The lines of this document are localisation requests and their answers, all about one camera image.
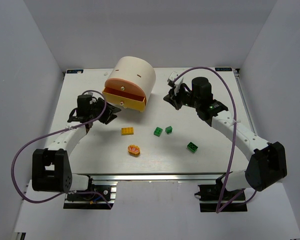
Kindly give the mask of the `yellow drawer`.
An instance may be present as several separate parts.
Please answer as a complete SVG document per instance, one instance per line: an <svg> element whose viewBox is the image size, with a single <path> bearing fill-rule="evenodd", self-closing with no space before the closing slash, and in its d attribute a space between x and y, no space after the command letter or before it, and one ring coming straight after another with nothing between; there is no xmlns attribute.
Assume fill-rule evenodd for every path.
<svg viewBox="0 0 300 240"><path fill-rule="evenodd" d="M102 91L106 101L124 108L144 112L146 109L146 97L127 93L121 90L105 87Z"/></svg>

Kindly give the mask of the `small green lego brick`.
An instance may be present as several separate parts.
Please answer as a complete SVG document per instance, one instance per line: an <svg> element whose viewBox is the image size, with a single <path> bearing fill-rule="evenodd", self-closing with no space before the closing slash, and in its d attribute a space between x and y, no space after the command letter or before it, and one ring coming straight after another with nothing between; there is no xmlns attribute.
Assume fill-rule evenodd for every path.
<svg viewBox="0 0 300 240"><path fill-rule="evenodd" d="M167 134L171 134L172 131L173 131L172 126L168 126L168 127L165 128L165 132L166 132Z"/></svg>

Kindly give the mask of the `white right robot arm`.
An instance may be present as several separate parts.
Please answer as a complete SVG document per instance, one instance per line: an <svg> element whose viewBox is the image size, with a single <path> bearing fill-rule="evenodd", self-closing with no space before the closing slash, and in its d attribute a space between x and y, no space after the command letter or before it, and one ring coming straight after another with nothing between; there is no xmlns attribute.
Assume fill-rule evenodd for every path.
<svg viewBox="0 0 300 240"><path fill-rule="evenodd" d="M167 83L171 89L164 101L176 110L182 106L194 108L202 121L231 140L247 158L245 170L232 171L228 177L221 179L228 192L246 188L261 192L287 176L284 146L278 141L270 143L235 121L228 108L214 99L212 85L207 78L194 78L191 88L182 80L169 79Z"/></svg>

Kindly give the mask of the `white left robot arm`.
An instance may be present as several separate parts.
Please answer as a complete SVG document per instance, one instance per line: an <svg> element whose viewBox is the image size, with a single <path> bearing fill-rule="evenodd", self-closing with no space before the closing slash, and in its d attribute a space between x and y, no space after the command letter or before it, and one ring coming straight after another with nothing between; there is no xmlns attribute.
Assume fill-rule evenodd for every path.
<svg viewBox="0 0 300 240"><path fill-rule="evenodd" d="M94 122L107 125L120 111L120 108L107 103L101 97L79 95L77 107L70 112L65 131L48 147L34 151L32 188L35 191L56 193L86 191L90 177L72 173L69 157Z"/></svg>

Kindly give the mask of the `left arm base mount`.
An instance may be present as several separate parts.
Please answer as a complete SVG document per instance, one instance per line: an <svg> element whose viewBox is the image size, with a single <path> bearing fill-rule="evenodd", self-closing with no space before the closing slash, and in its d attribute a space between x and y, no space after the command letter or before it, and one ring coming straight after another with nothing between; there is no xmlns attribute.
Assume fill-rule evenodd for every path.
<svg viewBox="0 0 300 240"><path fill-rule="evenodd" d="M101 175L91 175L87 190L67 194L63 208L66 210L110 210L115 203L117 183Z"/></svg>

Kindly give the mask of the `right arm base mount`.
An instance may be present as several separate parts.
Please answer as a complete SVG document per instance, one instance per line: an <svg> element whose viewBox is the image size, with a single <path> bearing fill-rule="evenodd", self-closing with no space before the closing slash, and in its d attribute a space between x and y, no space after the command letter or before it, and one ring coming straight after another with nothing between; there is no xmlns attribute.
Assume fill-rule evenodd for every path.
<svg viewBox="0 0 300 240"><path fill-rule="evenodd" d="M222 190L222 177L225 174L218 177L215 180L214 184L201 184L198 185L198 192L194 194L194 196L199 200L199 207L201 213L212 213L217 209L220 193ZM238 213L238 212L247 212L247 204L244 203L246 201L246 196L243 191L240 189L227 191L224 190L223 197L221 200L221 205L225 204L232 198L237 195L237 198L234 199L229 205L227 205L222 212L226 213Z"/></svg>

